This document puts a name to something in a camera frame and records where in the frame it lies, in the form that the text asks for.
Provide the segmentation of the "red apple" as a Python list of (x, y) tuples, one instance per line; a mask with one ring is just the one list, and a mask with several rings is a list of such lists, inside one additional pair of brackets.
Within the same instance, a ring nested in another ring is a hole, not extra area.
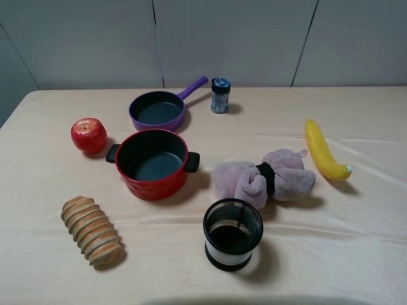
[(107, 144), (107, 132), (96, 118), (82, 118), (71, 127), (71, 138), (74, 145), (83, 153), (96, 154)]

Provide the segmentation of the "red cooking pot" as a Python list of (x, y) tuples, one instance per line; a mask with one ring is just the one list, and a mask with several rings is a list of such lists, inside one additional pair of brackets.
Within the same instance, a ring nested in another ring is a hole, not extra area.
[(106, 161), (116, 165), (129, 190), (142, 200), (172, 196), (195, 173), (200, 155), (188, 149), (178, 134), (162, 129), (137, 132), (114, 144)]

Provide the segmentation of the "purple saucepan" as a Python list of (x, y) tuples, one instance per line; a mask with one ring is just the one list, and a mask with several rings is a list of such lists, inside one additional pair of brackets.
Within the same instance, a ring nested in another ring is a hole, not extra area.
[(184, 122), (186, 114), (184, 100), (208, 81), (206, 76), (202, 76), (178, 94), (169, 91), (151, 91), (140, 95), (133, 100), (128, 109), (134, 127), (138, 131), (147, 129), (176, 131)]

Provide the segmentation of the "small blue-lidded jar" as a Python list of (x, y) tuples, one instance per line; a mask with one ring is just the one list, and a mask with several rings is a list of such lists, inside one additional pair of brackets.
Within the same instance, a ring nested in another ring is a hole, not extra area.
[(214, 78), (211, 83), (211, 110), (217, 114), (224, 114), (229, 108), (231, 83), (225, 78)]

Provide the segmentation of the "black mesh pen cup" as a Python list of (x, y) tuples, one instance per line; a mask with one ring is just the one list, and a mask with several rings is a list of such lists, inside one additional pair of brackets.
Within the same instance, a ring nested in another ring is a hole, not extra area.
[(227, 272), (244, 268), (263, 236), (263, 220), (248, 202), (236, 198), (216, 201), (203, 217), (205, 254)]

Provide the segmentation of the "pink towel with black band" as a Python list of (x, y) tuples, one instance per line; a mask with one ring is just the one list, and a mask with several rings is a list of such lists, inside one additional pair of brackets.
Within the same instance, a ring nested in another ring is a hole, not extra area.
[(316, 181), (316, 174), (303, 164), (307, 153), (306, 149), (278, 149), (266, 154), (258, 165), (248, 161), (219, 164), (211, 172), (217, 195), (220, 199), (246, 201), (258, 210), (270, 197), (277, 201), (300, 200)]

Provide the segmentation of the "yellow banana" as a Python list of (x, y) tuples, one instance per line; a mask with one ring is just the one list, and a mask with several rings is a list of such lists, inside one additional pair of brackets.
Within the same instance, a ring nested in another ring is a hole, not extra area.
[(335, 161), (319, 125), (312, 119), (306, 120), (305, 138), (316, 168), (326, 179), (343, 181), (351, 176), (354, 167)]

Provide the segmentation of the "striped bread loaf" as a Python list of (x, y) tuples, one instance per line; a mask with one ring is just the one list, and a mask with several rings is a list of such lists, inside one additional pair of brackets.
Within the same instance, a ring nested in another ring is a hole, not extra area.
[(69, 200), (60, 217), (89, 265), (112, 264), (124, 252), (117, 230), (93, 198)]

